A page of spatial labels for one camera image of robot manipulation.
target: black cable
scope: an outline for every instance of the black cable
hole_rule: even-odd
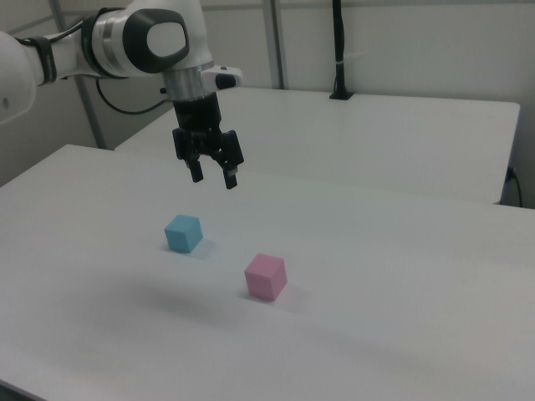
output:
[[[517,189],[518,189],[518,205],[520,207],[524,207],[523,204],[522,204],[522,191],[520,190],[520,181],[518,180],[518,176],[517,176],[517,173],[515,173],[514,171],[512,171],[511,173],[511,178],[515,180],[515,182],[517,183]]]
[[[72,28],[69,28],[65,32],[61,33],[60,35],[49,39],[50,43],[56,43],[60,41],[61,39],[68,37],[70,34],[78,31],[80,28],[82,28],[82,21],[83,20],[78,21]],[[24,46],[33,46],[27,39],[19,39],[19,38],[15,38],[15,39],[17,39],[18,42],[20,44],[23,44]]]
[[[344,50],[345,50],[345,31],[344,31],[344,24],[342,23],[342,57],[344,56]],[[338,74],[334,77],[334,87],[333,87],[333,93],[336,93],[336,89],[338,88]]]
[[[127,115],[139,115],[139,114],[145,114],[149,113],[150,111],[157,109],[158,107],[162,106],[165,103],[165,100],[162,100],[161,102],[156,103],[154,106],[149,107],[145,110],[139,110],[139,111],[127,111],[123,109],[119,109],[118,107],[114,106],[107,98],[104,96],[104,93],[102,92],[102,88],[100,87],[100,79],[96,79],[96,86],[97,86],[97,92],[99,92],[100,97],[106,103],[110,108],[113,110]]]

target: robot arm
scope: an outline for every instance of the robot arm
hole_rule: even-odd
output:
[[[0,33],[0,124],[31,108],[38,85],[77,74],[163,74],[180,127],[173,131],[177,157],[197,182],[199,157],[209,155],[223,168],[227,188],[237,185],[243,156],[236,133],[219,129],[216,91],[240,86],[242,73],[214,65],[198,0],[134,0],[46,38]]]

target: white table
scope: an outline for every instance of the white table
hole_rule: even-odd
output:
[[[270,89],[218,96],[222,129],[234,129],[242,144],[240,170],[487,204],[501,199],[519,112],[512,103],[370,95],[343,102]],[[170,111],[116,151],[175,159],[176,126]]]
[[[535,214],[68,146],[0,188],[0,379],[48,400],[532,400]],[[205,240],[169,251],[199,216]],[[247,296],[284,257],[274,303]]]

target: blue cube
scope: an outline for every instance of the blue cube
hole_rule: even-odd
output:
[[[202,240],[198,217],[178,215],[165,231],[169,248],[180,253],[191,253]]]

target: pink cube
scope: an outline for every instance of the pink cube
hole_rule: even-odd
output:
[[[284,259],[259,253],[245,269],[249,294],[275,301],[288,282]]]

